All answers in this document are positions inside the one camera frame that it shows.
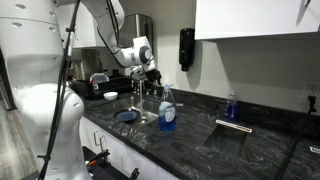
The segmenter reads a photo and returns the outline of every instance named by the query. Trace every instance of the blue dish soap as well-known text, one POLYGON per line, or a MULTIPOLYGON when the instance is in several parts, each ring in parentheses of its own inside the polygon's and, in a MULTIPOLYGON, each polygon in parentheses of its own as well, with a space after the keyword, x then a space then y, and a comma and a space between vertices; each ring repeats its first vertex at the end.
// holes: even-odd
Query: blue dish soap
POLYGON ((227 121, 236 122, 238 116, 238 103, 236 91, 232 90, 227 99, 225 118, 227 121))
POLYGON ((176 108, 170 86, 164 87, 159 107, 159 128, 161 131, 172 131, 176 128, 176 108))

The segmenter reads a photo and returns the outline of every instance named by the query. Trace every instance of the white wall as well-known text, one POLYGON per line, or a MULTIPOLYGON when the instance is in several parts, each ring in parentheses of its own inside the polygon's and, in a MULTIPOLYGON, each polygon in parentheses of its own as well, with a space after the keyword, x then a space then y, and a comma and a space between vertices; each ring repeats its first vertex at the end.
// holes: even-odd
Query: white wall
POLYGON ((305 111, 299 103, 303 83, 320 82, 319 40, 197 41, 195 63, 182 72, 179 32, 194 28, 196 0, 120 2, 126 14, 153 18, 154 54, 164 84, 224 98, 235 89, 242 101, 305 111))

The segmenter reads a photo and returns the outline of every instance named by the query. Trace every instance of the white cabinet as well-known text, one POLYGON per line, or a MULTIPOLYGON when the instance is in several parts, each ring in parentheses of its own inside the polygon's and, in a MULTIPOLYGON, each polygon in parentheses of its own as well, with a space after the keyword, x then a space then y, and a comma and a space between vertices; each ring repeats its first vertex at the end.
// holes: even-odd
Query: white cabinet
MULTIPOLYGON (((73 10, 74 5, 60 6, 56 9, 61 38, 64 40, 63 47, 67 42, 68 33, 66 28, 70 26, 73 10)), ((105 47, 97 31, 97 22, 81 3, 77 13, 73 47, 105 47)))
POLYGON ((80 120, 79 134, 82 146, 88 147, 96 154, 101 152, 101 132, 97 125, 89 121, 87 118, 82 117, 80 120))
POLYGON ((196 39, 318 32, 320 0, 197 0, 196 39))
POLYGON ((158 180, 178 180, 178 178, 158 166, 158 180))
POLYGON ((128 177, 130 177, 135 168, 139 168, 139 180, 157 180, 158 166, 155 163, 133 150, 110 133, 101 129, 87 118, 82 117, 80 121, 81 144, 82 146, 87 146, 93 152, 99 153, 101 152, 101 148, 95 144, 94 133, 96 135, 96 143, 101 143, 102 149, 109 150, 110 155, 107 160, 113 167, 128 177))

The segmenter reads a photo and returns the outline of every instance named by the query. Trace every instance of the cabinet handle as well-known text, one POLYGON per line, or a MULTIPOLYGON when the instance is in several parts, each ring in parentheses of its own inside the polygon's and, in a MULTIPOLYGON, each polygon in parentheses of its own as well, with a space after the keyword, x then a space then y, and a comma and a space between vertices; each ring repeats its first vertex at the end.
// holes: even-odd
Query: cabinet handle
POLYGON ((99 131, 96 131, 96 132, 93 133, 94 144, 95 144, 96 146, 99 146, 99 145, 101 146, 101 144, 98 144, 98 143, 97 143, 96 133, 99 133, 99 131))
POLYGON ((307 0, 307 3, 306 3, 306 5, 304 5, 304 7, 307 8, 309 6, 310 2, 311 2, 311 0, 307 0))
POLYGON ((74 28, 74 40, 77 40, 77 41, 79 41, 79 39, 77 38, 77 28, 74 28))
POLYGON ((103 143, 102 143, 102 138, 106 138, 106 136, 105 135, 102 135, 100 138, 99 138, 99 141, 100 141, 100 148, 101 148, 101 151, 103 151, 104 149, 103 149, 103 143))

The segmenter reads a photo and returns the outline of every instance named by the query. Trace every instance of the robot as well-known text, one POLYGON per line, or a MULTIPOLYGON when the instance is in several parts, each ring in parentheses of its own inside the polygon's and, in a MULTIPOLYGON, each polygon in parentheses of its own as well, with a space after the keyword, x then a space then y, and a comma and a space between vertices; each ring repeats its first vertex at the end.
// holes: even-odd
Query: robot
MULTIPOLYGON (((0 48, 5 59, 13 99, 22 116, 39 170, 44 162, 36 157, 47 151, 59 67, 63 56, 55 8, 75 1, 0 1, 0 48)), ((137 79, 160 79, 146 37, 134 39, 134 47, 122 48, 118 44, 115 32, 121 28, 125 19, 118 0, 82 0, 81 3, 95 17, 101 38, 119 64, 123 67, 136 66, 132 75, 137 79)), ((67 88, 45 179, 91 179, 79 137, 79 120, 83 112, 81 98, 67 88)))

